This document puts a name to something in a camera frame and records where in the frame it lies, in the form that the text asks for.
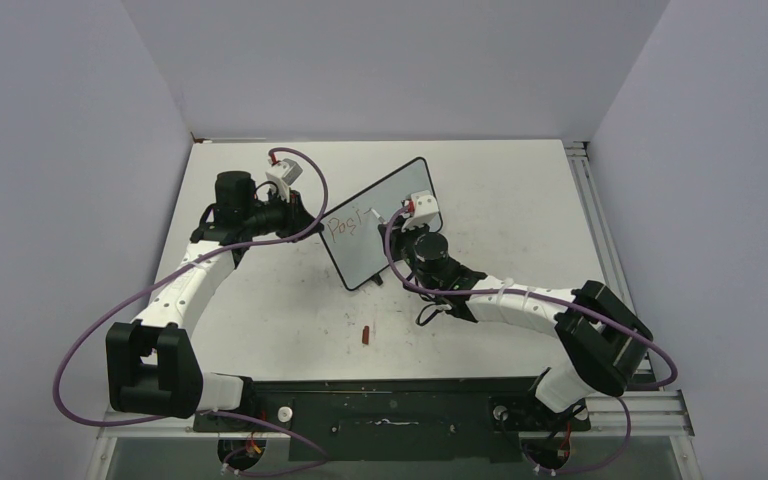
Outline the white marker pen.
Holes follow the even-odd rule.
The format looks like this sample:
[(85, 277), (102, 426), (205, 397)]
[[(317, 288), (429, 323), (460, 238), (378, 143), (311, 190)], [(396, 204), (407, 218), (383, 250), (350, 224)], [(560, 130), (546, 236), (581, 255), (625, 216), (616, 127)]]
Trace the white marker pen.
[(369, 209), (369, 213), (374, 217), (374, 219), (379, 224), (385, 224), (386, 223), (386, 220), (383, 218), (383, 216), (377, 210), (375, 210), (374, 208), (370, 208)]

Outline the small black-framed whiteboard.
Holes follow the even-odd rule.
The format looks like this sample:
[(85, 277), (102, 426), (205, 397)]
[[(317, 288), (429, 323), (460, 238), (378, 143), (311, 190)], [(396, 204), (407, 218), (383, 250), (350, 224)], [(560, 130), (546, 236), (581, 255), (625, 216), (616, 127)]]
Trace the small black-framed whiteboard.
[(320, 237), (343, 287), (354, 291), (388, 267), (369, 213), (377, 210), (386, 222), (411, 194), (435, 192), (427, 161), (416, 157), (326, 212)]

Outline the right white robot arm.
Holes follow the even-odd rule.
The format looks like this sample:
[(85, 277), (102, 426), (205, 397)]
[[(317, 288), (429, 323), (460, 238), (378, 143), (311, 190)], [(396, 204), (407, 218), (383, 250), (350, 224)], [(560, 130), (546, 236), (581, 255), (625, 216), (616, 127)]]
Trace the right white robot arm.
[(397, 212), (378, 232), (390, 268), (410, 270), (402, 286), (438, 312), (471, 323), (499, 323), (553, 340), (561, 360), (546, 366), (528, 390), (525, 411), (550, 428), (583, 398), (621, 397), (653, 344), (648, 328), (603, 283), (544, 289), (468, 268), (451, 257), (444, 235)]

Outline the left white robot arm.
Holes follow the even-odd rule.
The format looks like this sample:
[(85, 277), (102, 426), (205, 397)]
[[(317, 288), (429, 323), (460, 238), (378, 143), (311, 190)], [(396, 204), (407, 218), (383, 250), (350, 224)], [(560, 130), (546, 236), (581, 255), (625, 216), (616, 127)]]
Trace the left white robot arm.
[(297, 241), (320, 229), (292, 187), (297, 174), (271, 169), (266, 176), (269, 191), (259, 198), (249, 173), (218, 174), (215, 200), (192, 231), (175, 277), (131, 322), (109, 328), (105, 348), (114, 410), (176, 418), (219, 410), (236, 431), (257, 420), (258, 403), (244, 394), (247, 379), (203, 371), (190, 336), (256, 238)]

